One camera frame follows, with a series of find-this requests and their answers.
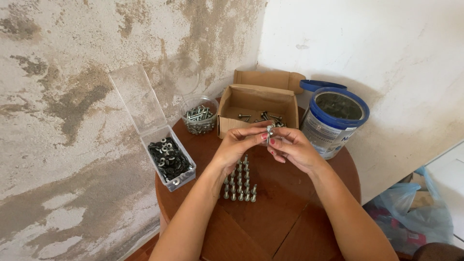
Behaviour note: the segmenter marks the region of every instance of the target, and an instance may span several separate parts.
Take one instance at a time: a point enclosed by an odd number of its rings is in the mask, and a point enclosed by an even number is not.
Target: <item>plastic bag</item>
[[[424,176],[433,198],[432,206],[410,211],[417,183],[397,183],[368,202],[364,209],[380,226],[396,251],[414,254],[431,242],[452,244],[453,223],[450,212],[424,166],[415,173]]]

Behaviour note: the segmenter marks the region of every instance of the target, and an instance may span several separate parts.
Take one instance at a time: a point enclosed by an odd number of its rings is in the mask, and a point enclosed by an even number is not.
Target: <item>plastic box lid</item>
[[[142,65],[122,68],[108,75],[139,135],[168,123]]]

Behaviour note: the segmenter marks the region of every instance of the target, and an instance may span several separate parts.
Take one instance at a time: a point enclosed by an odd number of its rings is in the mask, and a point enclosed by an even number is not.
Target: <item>wooden tabletop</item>
[[[304,110],[298,109],[301,117]],[[222,140],[217,137],[216,129],[200,136],[190,134],[181,120],[173,130],[197,164],[198,178]],[[201,259],[343,260],[332,226],[308,175],[289,161],[284,164],[275,161],[264,146],[255,146],[246,154],[250,162],[250,187],[258,185],[256,202],[231,201],[223,197],[218,200],[206,229]],[[342,148],[328,162],[360,202],[358,173],[348,150]],[[156,196],[167,222],[195,182],[196,179],[169,192],[156,174]]]

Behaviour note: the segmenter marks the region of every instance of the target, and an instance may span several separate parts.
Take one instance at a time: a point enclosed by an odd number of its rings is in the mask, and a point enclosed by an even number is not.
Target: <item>blue plastic lid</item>
[[[301,80],[300,87],[307,91],[317,91],[323,87],[334,87],[339,89],[346,90],[347,87],[340,84],[334,84],[330,82],[323,82],[323,81],[314,81],[314,80]]]

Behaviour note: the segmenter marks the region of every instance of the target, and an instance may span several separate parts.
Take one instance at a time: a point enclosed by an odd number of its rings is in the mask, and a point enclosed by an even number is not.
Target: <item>finger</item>
[[[255,145],[260,144],[262,141],[267,139],[267,133],[261,133],[254,136],[249,137],[243,141],[240,141],[242,150],[245,151]]]
[[[284,137],[291,142],[302,134],[300,130],[292,128],[272,128],[272,132],[274,135]]]
[[[285,158],[281,155],[281,152],[278,152],[271,147],[267,147],[267,150],[272,154],[275,160],[281,163],[285,163]]]
[[[250,124],[250,127],[267,127],[268,125],[271,125],[273,121],[260,121],[257,123]]]
[[[290,155],[294,155],[296,153],[296,145],[286,143],[280,139],[271,138],[269,146]]]
[[[263,132],[266,132],[266,128],[251,127],[231,129],[231,134],[238,140],[242,140],[247,136],[260,134]]]

